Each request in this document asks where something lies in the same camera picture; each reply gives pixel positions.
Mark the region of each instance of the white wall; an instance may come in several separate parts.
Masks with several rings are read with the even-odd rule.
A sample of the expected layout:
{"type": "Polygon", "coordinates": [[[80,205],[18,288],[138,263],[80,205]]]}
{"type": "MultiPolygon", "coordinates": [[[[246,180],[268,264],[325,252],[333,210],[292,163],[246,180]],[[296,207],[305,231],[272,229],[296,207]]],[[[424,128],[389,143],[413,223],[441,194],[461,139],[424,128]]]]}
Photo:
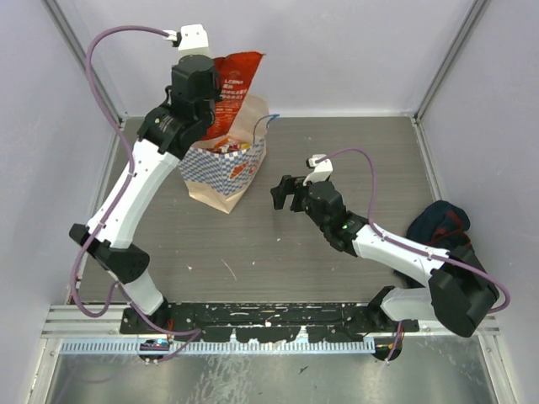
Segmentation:
{"type": "Polygon", "coordinates": [[[40,2],[0,3],[0,402],[18,404],[50,304],[66,296],[112,130],[40,2]]]}
{"type": "Polygon", "coordinates": [[[522,402],[537,402],[539,2],[492,1],[427,113],[449,200],[485,268],[510,289],[499,314],[522,402]]]}
{"type": "MultiPolygon", "coordinates": [[[[216,56],[267,54],[253,91],[283,114],[415,112],[472,0],[58,0],[84,45],[103,29],[202,23],[216,56]]],[[[148,34],[111,38],[98,65],[118,109],[163,101],[176,55],[148,34]]]]}

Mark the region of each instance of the red bag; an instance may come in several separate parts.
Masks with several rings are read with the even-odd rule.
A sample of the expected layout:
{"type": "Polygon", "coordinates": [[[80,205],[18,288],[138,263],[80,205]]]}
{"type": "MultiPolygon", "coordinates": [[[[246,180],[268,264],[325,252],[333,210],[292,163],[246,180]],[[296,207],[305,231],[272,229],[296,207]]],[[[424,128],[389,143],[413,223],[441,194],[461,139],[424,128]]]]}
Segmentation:
{"type": "Polygon", "coordinates": [[[216,121],[202,138],[203,141],[228,133],[237,112],[242,108],[262,56],[258,52],[242,52],[213,60],[222,80],[222,101],[216,104],[216,121]]]}

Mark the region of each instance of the checkered paper bag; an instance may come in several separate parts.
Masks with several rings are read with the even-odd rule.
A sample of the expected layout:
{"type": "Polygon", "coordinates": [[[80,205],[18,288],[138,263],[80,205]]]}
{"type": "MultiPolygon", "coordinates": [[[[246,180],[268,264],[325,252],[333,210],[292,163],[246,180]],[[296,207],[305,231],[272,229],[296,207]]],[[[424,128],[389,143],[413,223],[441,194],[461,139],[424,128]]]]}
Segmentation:
{"type": "Polygon", "coordinates": [[[267,125],[276,116],[268,114],[263,99],[248,95],[227,136],[251,147],[219,154],[205,149],[225,136],[195,143],[179,162],[189,196],[222,212],[232,212],[264,160],[267,125]]]}

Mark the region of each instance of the scratch on table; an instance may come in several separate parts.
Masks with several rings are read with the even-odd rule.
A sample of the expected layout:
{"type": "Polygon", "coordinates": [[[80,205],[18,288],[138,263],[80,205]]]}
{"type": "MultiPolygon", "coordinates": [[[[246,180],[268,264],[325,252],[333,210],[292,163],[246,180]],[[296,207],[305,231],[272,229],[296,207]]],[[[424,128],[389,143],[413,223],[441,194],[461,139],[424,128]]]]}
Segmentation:
{"type": "Polygon", "coordinates": [[[237,281],[237,278],[236,278],[236,274],[234,273],[234,271],[232,271],[232,268],[230,268],[230,265],[228,265],[227,263],[225,263],[225,260],[221,258],[221,261],[222,263],[225,264],[225,267],[228,268],[228,270],[230,271],[230,273],[232,274],[232,276],[234,277],[234,280],[237,281]]]}

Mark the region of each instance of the bag handle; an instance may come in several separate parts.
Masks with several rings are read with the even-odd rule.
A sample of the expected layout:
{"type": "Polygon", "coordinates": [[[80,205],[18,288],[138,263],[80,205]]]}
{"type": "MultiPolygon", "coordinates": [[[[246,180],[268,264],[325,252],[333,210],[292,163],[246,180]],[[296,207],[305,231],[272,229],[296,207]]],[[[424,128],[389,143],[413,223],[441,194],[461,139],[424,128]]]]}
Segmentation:
{"type": "Polygon", "coordinates": [[[252,142],[253,145],[254,145],[254,141],[255,141],[256,128],[258,127],[260,122],[262,122],[263,120],[265,120],[267,118],[269,118],[269,120],[266,122],[266,129],[269,128],[270,122],[272,120],[275,120],[275,119],[279,118],[279,114],[269,114],[269,115],[263,116],[262,118],[257,120],[257,122],[256,122],[256,124],[254,124],[254,128],[253,128],[253,142],[252,142]]]}

